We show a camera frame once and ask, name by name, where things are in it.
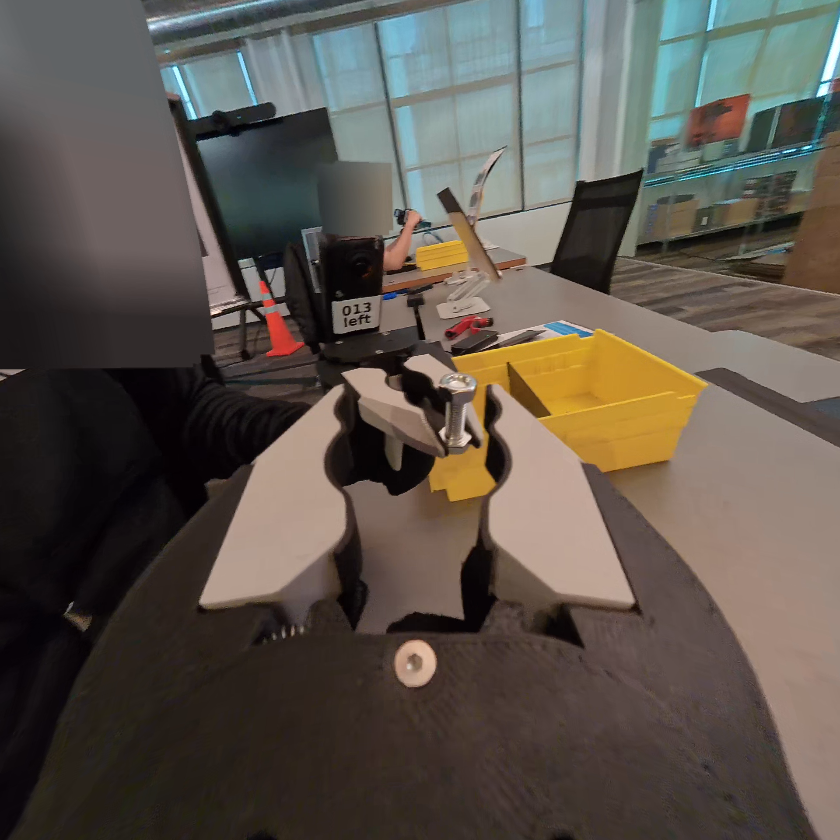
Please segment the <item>black office chair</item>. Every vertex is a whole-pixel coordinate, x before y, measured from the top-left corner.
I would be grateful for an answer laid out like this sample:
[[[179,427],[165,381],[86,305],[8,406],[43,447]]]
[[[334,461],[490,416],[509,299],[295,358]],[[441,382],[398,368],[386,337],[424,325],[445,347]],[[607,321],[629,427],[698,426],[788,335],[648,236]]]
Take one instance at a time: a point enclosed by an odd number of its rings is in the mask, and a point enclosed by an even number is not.
[[[578,181],[549,273],[602,294],[611,292],[618,251],[633,214],[644,170]]]
[[[322,331],[307,265],[302,246],[287,244],[282,263],[286,304],[301,341],[312,354],[319,355]]]

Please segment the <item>white folding stand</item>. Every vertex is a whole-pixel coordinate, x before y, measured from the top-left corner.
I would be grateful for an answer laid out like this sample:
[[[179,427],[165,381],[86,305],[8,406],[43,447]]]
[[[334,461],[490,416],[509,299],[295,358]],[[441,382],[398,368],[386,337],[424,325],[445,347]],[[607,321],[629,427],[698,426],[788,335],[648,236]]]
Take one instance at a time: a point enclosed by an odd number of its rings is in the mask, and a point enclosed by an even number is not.
[[[445,282],[450,287],[446,300],[437,304],[437,314],[442,320],[462,319],[490,310],[480,293],[489,286],[490,278],[480,270],[455,273]]]

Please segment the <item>storage shelf with boxes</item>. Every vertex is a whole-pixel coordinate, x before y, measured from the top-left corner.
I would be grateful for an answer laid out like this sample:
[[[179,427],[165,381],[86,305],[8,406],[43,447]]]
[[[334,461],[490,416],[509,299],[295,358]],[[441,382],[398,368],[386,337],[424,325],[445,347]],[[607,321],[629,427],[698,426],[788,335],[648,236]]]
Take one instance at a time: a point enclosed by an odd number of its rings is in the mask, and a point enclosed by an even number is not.
[[[649,146],[637,244],[758,233],[802,214],[836,131],[838,80],[821,96],[770,106],[744,93],[693,108],[682,134]]]

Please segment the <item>yellow parts bin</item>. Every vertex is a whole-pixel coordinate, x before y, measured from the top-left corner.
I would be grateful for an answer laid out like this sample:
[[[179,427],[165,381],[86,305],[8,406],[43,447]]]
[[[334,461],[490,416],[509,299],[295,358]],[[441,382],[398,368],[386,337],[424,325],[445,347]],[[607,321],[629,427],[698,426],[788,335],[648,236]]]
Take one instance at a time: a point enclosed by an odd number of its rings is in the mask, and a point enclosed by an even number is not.
[[[459,239],[444,241],[416,249],[415,263],[421,271],[465,264],[469,260],[466,246]]]

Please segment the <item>yellow storage bin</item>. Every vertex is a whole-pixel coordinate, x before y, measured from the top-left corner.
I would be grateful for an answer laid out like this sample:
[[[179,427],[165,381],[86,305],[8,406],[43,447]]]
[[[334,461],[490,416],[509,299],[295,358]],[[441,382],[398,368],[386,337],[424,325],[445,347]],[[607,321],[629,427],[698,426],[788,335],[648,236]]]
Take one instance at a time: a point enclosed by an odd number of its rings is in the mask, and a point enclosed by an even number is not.
[[[487,387],[508,392],[515,365],[551,416],[539,422],[585,463],[611,472],[670,460],[707,383],[609,332],[535,340],[455,356],[478,383],[484,419]]]

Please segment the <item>black bin divider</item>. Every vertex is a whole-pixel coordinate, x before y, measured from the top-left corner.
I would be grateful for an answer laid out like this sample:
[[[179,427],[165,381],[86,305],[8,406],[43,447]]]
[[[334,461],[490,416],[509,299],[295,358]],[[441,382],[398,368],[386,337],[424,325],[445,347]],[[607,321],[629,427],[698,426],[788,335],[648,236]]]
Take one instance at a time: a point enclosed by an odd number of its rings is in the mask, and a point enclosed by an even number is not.
[[[525,381],[515,365],[511,362],[507,363],[507,375],[509,382],[508,392],[522,407],[539,419],[551,416],[550,409],[543,404],[530,384]]]

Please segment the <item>silver ventilation duct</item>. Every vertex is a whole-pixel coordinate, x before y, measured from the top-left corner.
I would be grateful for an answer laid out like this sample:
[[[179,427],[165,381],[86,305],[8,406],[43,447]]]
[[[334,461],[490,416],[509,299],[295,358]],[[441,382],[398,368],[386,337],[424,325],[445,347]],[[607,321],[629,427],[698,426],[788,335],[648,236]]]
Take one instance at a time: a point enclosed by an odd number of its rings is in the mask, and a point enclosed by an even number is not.
[[[188,39],[319,32],[425,12],[456,1],[142,1],[156,45]]]

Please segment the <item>printed standing banner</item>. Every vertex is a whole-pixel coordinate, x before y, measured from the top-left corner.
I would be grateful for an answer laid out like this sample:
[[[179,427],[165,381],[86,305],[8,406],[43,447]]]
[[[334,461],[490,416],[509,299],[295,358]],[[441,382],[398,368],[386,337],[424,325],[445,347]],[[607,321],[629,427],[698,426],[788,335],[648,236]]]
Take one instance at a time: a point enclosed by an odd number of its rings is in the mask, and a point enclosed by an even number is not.
[[[480,168],[476,179],[472,185],[466,215],[469,224],[472,227],[476,225],[480,216],[480,210],[484,200],[487,181],[490,177],[490,174],[492,173],[496,164],[499,162],[499,159],[506,152],[507,148],[508,147],[505,145],[490,153],[490,155],[487,157],[486,161]]]

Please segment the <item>black board with wooden back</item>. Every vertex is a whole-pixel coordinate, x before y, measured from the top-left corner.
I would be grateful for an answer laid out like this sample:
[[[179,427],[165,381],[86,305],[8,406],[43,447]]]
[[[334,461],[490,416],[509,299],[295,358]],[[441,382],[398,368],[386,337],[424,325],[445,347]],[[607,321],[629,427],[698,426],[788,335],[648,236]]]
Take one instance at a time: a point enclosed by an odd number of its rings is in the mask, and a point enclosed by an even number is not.
[[[485,274],[490,280],[499,280],[501,278],[499,269],[488,256],[455,195],[446,187],[437,194],[437,199],[446,211],[448,221],[456,232],[458,239],[465,247],[469,268]]]

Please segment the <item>black wall monitor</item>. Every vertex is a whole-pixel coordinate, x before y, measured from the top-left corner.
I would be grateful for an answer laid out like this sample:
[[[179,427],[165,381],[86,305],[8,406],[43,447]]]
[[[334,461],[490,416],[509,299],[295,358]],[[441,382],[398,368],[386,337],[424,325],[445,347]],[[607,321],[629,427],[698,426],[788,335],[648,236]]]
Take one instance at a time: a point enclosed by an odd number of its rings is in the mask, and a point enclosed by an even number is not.
[[[282,267],[287,244],[321,225],[318,173],[339,157],[329,112],[276,116],[242,131],[196,141],[234,256]]]

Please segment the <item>wood edged table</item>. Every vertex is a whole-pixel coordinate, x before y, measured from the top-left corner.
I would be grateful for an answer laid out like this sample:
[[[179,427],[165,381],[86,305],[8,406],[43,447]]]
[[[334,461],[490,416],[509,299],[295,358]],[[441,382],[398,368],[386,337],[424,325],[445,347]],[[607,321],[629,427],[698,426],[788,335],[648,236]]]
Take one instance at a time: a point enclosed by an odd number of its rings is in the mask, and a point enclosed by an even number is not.
[[[524,266],[527,262],[524,255],[505,248],[492,248],[487,252],[490,260],[499,271]],[[453,264],[429,270],[412,269],[408,271],[388,274],[384,277],[382,291],[384,294],[430,286],[446,281],[452,274],[461,270],[469,270],[468,263]]]

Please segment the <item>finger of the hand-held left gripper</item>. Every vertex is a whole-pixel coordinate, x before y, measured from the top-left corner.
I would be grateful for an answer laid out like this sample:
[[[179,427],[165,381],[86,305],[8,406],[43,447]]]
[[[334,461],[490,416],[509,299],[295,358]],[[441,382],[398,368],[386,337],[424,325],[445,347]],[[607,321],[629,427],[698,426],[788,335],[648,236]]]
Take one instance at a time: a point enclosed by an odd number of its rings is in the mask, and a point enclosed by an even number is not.
[[[342,377],[355,394],[360,419],[383,433],[385,459],[393,470],[402,469],[406,445],[433,458],[445,456],[443,441],[424,409],[392,387],[384,370],[360,367]]]
[[[419,354],[409,358],[403,366],[401,387],[406,399],[423,408],[429,421],[442,438],[445,427],[446,402],[438,390],[441,378],[457,372],[431,354]],[[484,438],[484,429],[474,406],[478,388],[471,405],[467,409],[466,427],[476,437]]]

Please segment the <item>orange traffic cone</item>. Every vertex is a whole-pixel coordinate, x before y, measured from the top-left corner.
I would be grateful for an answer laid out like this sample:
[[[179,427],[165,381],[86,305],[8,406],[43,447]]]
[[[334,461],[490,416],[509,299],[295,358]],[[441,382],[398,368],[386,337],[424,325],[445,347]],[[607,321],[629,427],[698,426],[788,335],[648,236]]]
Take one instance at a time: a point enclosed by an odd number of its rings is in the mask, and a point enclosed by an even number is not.
[[[272,292],[265,280],[259,281],[259,290],[270,341],[270,349],[266,352],[266,356],[269,358],[284,358],[303,349],[304,342],[296,340],[292,336],[285,319],[280,313],[280,305],[272,297]]]

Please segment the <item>steel hex bolt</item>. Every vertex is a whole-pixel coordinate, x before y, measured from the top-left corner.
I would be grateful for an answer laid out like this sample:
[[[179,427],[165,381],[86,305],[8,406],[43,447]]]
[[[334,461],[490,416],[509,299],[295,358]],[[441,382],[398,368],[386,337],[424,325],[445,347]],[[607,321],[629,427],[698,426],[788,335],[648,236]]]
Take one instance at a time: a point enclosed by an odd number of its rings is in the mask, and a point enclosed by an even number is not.
[[[444,429],[447,435],[456,436],[467,430],[467,409],[476,388],[475,378],[465,373],[450,372],[441,378],[438,390],[446,402]]]

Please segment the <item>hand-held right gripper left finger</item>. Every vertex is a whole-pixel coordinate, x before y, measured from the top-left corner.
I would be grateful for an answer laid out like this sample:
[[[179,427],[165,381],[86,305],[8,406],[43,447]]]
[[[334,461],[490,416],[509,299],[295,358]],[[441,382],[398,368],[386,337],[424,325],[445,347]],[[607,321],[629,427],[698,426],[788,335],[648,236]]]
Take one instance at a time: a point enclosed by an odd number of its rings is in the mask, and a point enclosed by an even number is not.
[[[333,388],[254,462],[198,605],[277,606],[303,624],[337,601],[361,619],[361,541],[333,456],[346,432],[344,386]]]

